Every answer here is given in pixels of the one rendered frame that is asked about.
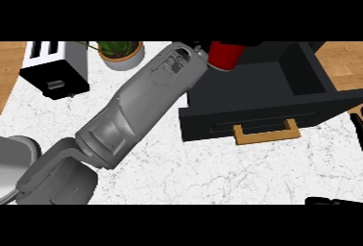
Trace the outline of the black open drawer box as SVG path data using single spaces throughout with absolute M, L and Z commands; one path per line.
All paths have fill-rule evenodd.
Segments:
M 210 68 L 189 90 L 189 107 L 223 111 L 314 101 L 329 92 L 295 96 L 275 62 L 239 65 L 232 72 Z

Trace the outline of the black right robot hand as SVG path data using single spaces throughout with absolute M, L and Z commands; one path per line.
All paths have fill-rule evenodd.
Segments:
M 360 117 L 360 114 L 357 112 L 353 112 L 350 114 L 350 120 L 356 128 L 356 134 L 357 134 L 357 139 L 360 143 L 360 147 L 363 150 L 363 118 Z M 329 199 L 325 197 L 307 197 L 305 199 L 305 204 L 307 205 L 363 205 L 363 202 L 354 202 L 342 199 Z

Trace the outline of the grey round bowl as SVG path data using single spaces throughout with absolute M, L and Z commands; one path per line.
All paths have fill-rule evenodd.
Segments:
M 0 205 L 15 201 L 18 180 L 40 156 L 41 148 L 33 138 L 0 136 Z

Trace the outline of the potted green plant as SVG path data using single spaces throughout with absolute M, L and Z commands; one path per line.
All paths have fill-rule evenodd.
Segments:
M 96 45 L 80 41 L 80 44 L 97 51 L 105 65 L 115 71 L 131 70 L 143 61 L 145 45 L 142 41 L 99 41 Z

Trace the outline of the black and white toaster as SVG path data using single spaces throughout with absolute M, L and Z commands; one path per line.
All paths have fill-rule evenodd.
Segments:
M 90 91 L 89 46 L 75 41 L 28 41 L 19 75 L 53 100 Z

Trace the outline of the red can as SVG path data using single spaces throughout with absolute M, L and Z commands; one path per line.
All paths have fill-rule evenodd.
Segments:
M 208 51 L 210 66 L 223 71 L 233 70 L 244 53 L 244 49 L 244 45 L 224 44 L 221 41 L 213 41 Z

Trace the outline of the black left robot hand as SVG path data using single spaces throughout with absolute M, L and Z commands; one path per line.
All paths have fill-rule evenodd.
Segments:
M 215 53 L 241 53 L 246 47 L 255 47 L 258 46 L 263 41 L 261 40 L 198 40 L 198 41 L 189 41 L 182 40 L 182 43 L 189 45 L 192 48 L 196 48 L 198 46 L 201 49 L 208 52 L 210 54 Z

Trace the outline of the black drawer front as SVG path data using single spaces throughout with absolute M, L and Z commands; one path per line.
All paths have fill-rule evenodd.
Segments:
M 182 139 L 195 141 L 232 136 L 233 125 L 249 134 L 285 128 L 283 121 L 295 119 L 300 128 L 319 125 L 363 104 L 363 89 L 329 91 L 270 99 L 241 96 L 233 102 L 202 102 L 179 110 Z

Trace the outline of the black cabinet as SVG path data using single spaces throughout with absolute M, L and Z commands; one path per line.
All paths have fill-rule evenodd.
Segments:
M 238 64 L 275 62 L 295 96 L 335 91 L 307 42 L 266 41 L 246 47 Z

